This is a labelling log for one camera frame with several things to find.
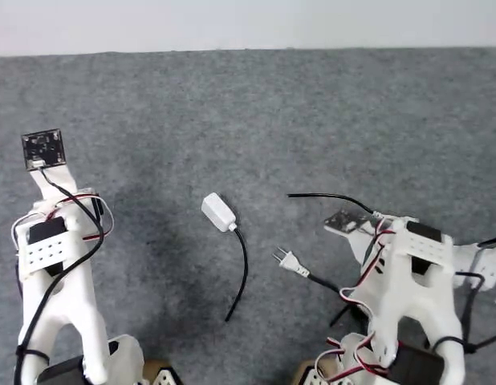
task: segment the white power adapter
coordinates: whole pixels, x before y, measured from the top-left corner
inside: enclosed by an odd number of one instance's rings
[[[201,203],[201,211],[222,232],[234,231],[238,227],[235,224],[234,213],[215,192],[204,198]]]

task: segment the white wall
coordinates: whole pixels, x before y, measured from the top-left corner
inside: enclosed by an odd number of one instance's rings
[[[0,0],[0,56],[496,46],[496,0]]]

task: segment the floor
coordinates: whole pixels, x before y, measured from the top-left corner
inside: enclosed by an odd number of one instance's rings
[[[327,336],[356,329],[349,317],[329,329],[340,300],[271,257],[292,249],[317,275],[352,283],[348,243],[322,229],[346,205],[286,193],[348,194],[459,244],[496,236],[496,49],[0,59],[0,383],[22,322],[10,225],[40,198],[19,136],[48,128],[63,130],[79,186],[116,217],[93,261],[109,335],[136,336],[187,384],[286,384]],[[250,259],[228,324],[242,251],[201,213],[212,191],[235,209]],[[496,333],[495,296],[478,296],[475,342]],[[65,328],[54,362],[79,352]],[[466,383],[496,384],[496,344],[466,369]]]

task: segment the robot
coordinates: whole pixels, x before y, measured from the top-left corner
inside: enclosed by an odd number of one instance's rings
[[[111,210],[93,188],[77,188],[60,130],[24,135],[22,143],[43,199],[11,228],[23,305],[14,385],[149,385],[140,344],[127,334],[108,340],[96,308],[90,258],[114,228]],[[55,337],[67,324],[79,332],[83,356],[50,367]],[[181,383],[171,366],[149,366],[152,383]]]
[[[420,223],[373,211],[351,197],[335,194],[289,194],[289,197],[334,197],[356,203],[371,215],[341,210],[324,222],[327,231],[346,237],[360,264],[353,287],[340,289],[314,276],[291,252],[278,249],[280,267],[334,290],[350,309],[367,317],[367,334],[351,333],[340,341],[327,338],[333,349],[305,366],[295,381],[307,385],[462,385],[464,354],[474,353],[496,336],[469,342],[474,295],[496,284],[496,248],[453,245],[453,238]],[[453,289],[469,280],[473,286],[461,319],[455,313]],[[408,346],[397,337],[403,318],[418,321],[428,339]]]

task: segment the black cable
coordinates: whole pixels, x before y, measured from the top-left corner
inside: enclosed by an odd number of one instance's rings
[[[317,193],[317,192],[307,192],[307,193],[299,193],[299,194],[287,194],[288,197],[290,198],[310,198],[310,197],[318,197],[318,198],[336,198],[336,199],[344,199],[345,201],[350,201],[352,203],[355,203],[356,205],[360,206],[362,209],[366,210],[368,213],[373,214],[375,210],[370,209],[368,206],[366,206],[364,203],[358,201],[355,198],[348,197],[346,195],[339,195],[339,194],[322,194],[322,193]]]
[[[54,278],[54,281],[48,286],[47,291],[43,295],[43,298],[41,299],[41,302],[38,305],[38,308],[36,309],[34,316],[32,317],[32,320],[30,321],[29,326],[26,329],[25,336],[23,337],[22,343],[20,343],[16,349],[16,367],[14,368],[14,385],[22,385],[22,368],[23,368],[23,361],[25,360],[25,356],[29,354],[29,342],[30,339],[32,338],[32,334],[34,333],[34,329],[36,325],[38,324],[39,318],[41,317],[41,313],[43,312],[45,306],[48,303],[48,300],[50,299],[50,296],[52,292],[54,291],[55,287],[63,280],[64,277],[66,277],[72,270],[77,268],[78,266],[82,265],[85,261],[87,261],[89,258],[91,258],[96,251],[100,248],[102,243],[104,242],[104,229],[102,228],[102,225],[100,222],[95,218],[95,216],[89,211],[89,209],[82,203],[80,202],[71,192],[67,191],[65,188],[62,188],[58,184],[52,182],[50,179],[48,179],[47,175],[45,174],[44,170],[41,168],[39,169],[41,174],[44,176],[45,180],[47,181],[48,184],[51,186],[57,188],[62,194],[70,198],[77,206],[79,206],[84,213],[91,219],[93,224],[96,226],[98,229],[99,233],[99,238],[96,244],[93,246],[89,252],[87,252],[83,257],[78,259],[77,261],[73,262],[70,266],[68,266],[65,270],[61,272],[57,277]]]
[[[14,265],[14,273],[16,275],[16,285],[18,286],[18,291],[20,292],[20,298],[23,299],[23,286],[22,283],[20,282],[18,261],[16,261],[16,264]]]
[[[473,313],[473,304],[474,300],[483,284],[486,281],[486,278],[478,273],[469,273],[465,271],[457,271],[455,275],[459,275],[462,277],[472,277],[478,278],[478,284],[474,289],[471,290],[470,294],[467,296],[466,305],[464,306],[464,310],[462,311],[462,316],[460,317],[460,323],[462,324],[462,339],[466,342],[469,341],[470,331],[471,331],[471,315]]]
[[[478,284],[471,290],[470,294],[467,296],[466,304],[464,305],[464,310],[462,311],[462,316],[460,317],[460,323],[462,326],[462,338],[454,337],[452,335],[448,335],[437,340],[433,346],[432,351],[435,352],[439,345],[446,341],[458,342],[464,347],[464,352],[466,354],[476,353],[479,349],[490,345],[491,343],[496,342],[496,335],[490,337],[480,343],[471,343],[470,332],[471,332],[471,315],[473,313],[473,304],[476,298],[476,295],[482,288],[483,284],[486,281],[486,278],[479,273],[470,273],[465,271],[457,271],[455,275],[460,275],[462,277],[472,277],[478,278]]]
[[[330,326],[330,327],[333,327],[333,326],[334,326],[334,325],[335,325],[335,324],[336,324],[336,323],[337,323],[337,322],[338,322],[338,321],[339,321],[339,320],[343,317],[343,315],[344,315],[344,314],[345,314],[348,310],[350,310],[350,306],[351,306],[351,305],[352,305],[351,303],[346,304],[346,305],[344,306],[344,308],[343,308],[343,309],[341,309],[341,310],[339,311],[339,313],[337,313],[337,314],[335,315],[335,317],[334,317],[334,318],[330,321],[330,325],[329,325],[329,326]]]
[[[480,242],[477,244],[478,247],[482,249],[486,249],[489,246],[495,245],[496,244],[496,238],[488,239],[486,241]]]
[[[320,277],[316,277],[313,273],[309,273],[309,275],[307,275],[307,278],[309,278],[311,281],[313,281],[315,283],[319,283],[321,286],[326,287],[326,288],[332,290],[333,292],[339,294],[339,287],[337,287],[337,285],[330,283],[329,281],[326,281]]]
[[[241,299],[242,292],[245,289],[245,284],[246,284],[246,278],[248,277],[248,253],[246,252],[246,244],[244,239],[242,239],[241,232],[239,229],[234,230],[235,234],[239,238],[239,242],[241,242],[241,247],[242,247],[242,257],[245,260],[245,269],[242,274],[242,281],[241,281],[241,287],[239,287],[238,295],[235,296],[234,302],[232,303],[232,306],[230,307],[229,313],[225,317],[225,322],[228,322],[230,320],[230,317],[232,317],[232,313],[235,310],[235,306],[238,305],[239,300]]]

